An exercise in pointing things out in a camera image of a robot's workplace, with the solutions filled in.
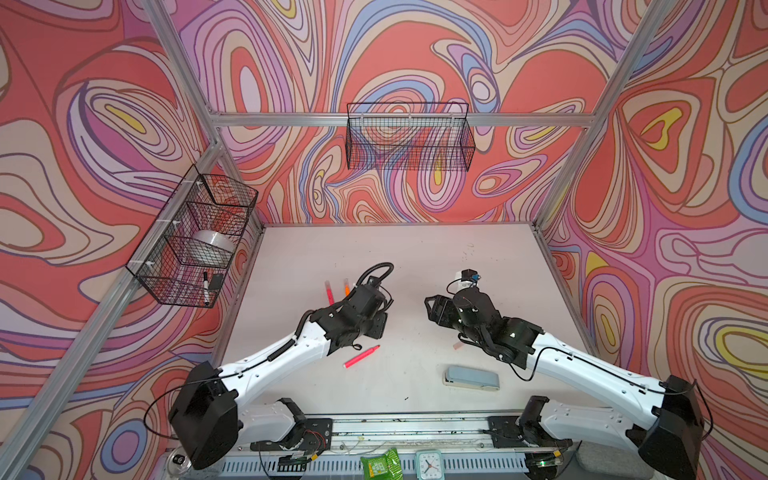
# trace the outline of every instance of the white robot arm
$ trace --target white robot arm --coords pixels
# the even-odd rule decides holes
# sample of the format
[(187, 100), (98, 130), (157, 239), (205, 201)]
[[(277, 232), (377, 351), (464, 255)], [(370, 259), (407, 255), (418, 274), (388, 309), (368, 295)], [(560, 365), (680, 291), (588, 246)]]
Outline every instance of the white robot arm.
[[(370, 276), (383, 267), (388, 270), (381, 277)], [(294, 370), (352, 346), (359, 335), (380, 338), (392, 299), (379, 288), (392, 270), (391, 263), (371, 267), (344, 300), (306, 312), (294, 334), (252, 356), (220, 369), (207, 362), (196, 366), (168, 414), (192, 466), (205, 468), (233, 446), (251, 442), (294, 448), (305, 432), (298, 407), (290, 399), (272, 405), (254, 399)], [(696, 478), (704, 423), (695, 384), (629, 372), (570, 347), (533, 323), (502, 317), (477, 288), (478, 279), (474, 270), (464, 270), (453, 298), (425, 299), (429, 319), (458, 330), (462, 342), (513, 369), (531, 370), (531, 378), (544, 373), (610, 406), (569, 406), (533, 396), (518, 419), (520, 440), (530, 445), (588, 440), (635, 451), (676, 480)]]
[[(381, 268), (387, 269), (383, 275), (372, 275)], [(296, 404), (257, 405), (254, 399), (294, 370), (345, 346), (359, 348), (360, 335), (381, 338), (392, 305), (381, 282), (393, 270), (391, 263), (372, 266), (343, 300), (304, 313), (292, 335), (252, 356), (219, 369), (208, 362), (195, 366), (168, 413), (192, 466), (206, 468), (238, 444), (269, 440), (295, 447), (306, 430)]]
[(587, 440), (637, 452), (676, 480), (696, 478), (704, 421), (695, 383), (676, 376), (662, 382), (580, 352), (533, 323), (502, 316), (478, 289), (476, 271), (463, 270), (458, 276), (453, 298), (425, 299), (431, 321), (458, 330), (462, 342), (513, 370), (530, 369), (528, 379), (541, 372), (609, 406), (570, 406), (533, 396), (518, 419), (520, 439), (536, 445), (553, 439)]

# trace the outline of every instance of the white table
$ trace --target white table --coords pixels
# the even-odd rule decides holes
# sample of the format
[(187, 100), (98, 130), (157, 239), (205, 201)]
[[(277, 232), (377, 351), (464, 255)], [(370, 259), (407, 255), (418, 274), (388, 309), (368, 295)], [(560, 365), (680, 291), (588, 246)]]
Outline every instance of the white table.
[[(384, 337), (359, 338), (363, 350), (381, 348), (350, 369), (343, 363), (358, 352), (338, 350), (288, 376), (259, 401), (290, 397), (308, 414), (522, 409), (531, 395), (599, 405), (542, 374), (522, 382), (508, 365), (480, 349), (467, 345), (454, 349), (457, 332), (427, 320), (424, 298), (445, 295), (445, 285), (455, 273), (472, 268), (482, 276), (480, 290), (503, 316), (519, 316), (584, 349), (525, 224), (267, 228), (224, 363), (294, 331), (305, 310), (327, 306), (325, 280), (330, 280), (339, 300), (345, 277), (354, 284), (365, 269), (384, 261), (395, 264), (383, 283), (395, 299)], [(481, 392), (444, 386), (442, 374), (449, 365), (497, 372), (501, 389)], [(527, 377), (529, 372), (521, 374)]]

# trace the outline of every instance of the pink highlighter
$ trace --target pink highlighter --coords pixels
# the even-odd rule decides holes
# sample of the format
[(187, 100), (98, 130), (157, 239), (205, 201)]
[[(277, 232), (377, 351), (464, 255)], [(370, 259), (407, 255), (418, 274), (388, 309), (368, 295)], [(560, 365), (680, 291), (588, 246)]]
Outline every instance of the pink highlighter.
[(349, 368), (350, 366), (358, 363), (360, 360), (362, 360), (362, 359), (366, 358), (367, 356), (369, 356), (371, 353), (374, 353), (376, 350), (379, 349), (379, 347), (380, 347), (380, 345), (372, 346), (371, 348), (367, 349), (365, 352), (359, 354), (355, 358), (353, 358), (350, 361), (348, 361), (347, 363), (345, 363), (344, 366), (346, 368)]
[(328, 304), (333, 305), (333, 292), (331, 291), (331, 282), (326, 280), (326, 293), (328, 294)]

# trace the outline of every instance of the wire basket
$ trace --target wire basket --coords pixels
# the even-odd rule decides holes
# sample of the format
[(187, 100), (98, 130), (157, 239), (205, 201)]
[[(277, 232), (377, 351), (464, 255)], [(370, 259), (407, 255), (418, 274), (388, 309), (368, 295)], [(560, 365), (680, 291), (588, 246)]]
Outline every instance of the wire basket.
[[(162, 237), (129, 270), (158, 303), (212, 308), (256, 201), (257, 192), (237, 180), (198, 174)], [(216, 243), (205, 237), (213, 233)]]
[(350, 170), (468, 171), (475, 139), (461, 102), (347, 104)]

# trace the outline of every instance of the swirly patterned wall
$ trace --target swirly patterned wall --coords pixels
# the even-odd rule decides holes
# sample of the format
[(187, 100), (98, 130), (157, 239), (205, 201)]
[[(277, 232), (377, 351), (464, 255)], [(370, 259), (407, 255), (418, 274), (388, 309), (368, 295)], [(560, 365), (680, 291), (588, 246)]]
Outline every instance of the swirly patterned wall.
[(768, 478), (766, 78), (765, 2), (678, 2), (545, 230), (605, 359), (698, 379), (701, 478)]
[[(0, 442), (207, 146), (140, 5), (0, 2)], [(25, 478), (149, 476), (141, 413), (210, 355), (252, 242), (215, 309), (136, 295)]]
[(642, 0), (221, 0), (173, 15), (217, 111), (346, 111), (463, 98), (479, 112), (591, 111)]
[(469, 172), (350, 171), (345, 128), (231, 127), (265, 223), (529, 221), (571, 150), (567, 127), (475, 129)]
[[(227, 112), (463, 100), (476, 112), (589, 112), (642, 1), (192, 2), (172, 18)], [(349, 172), (345, 129), (223, 132), (267, 223), (530, 221), (577, 131), (475, 129), (471, 170)]]

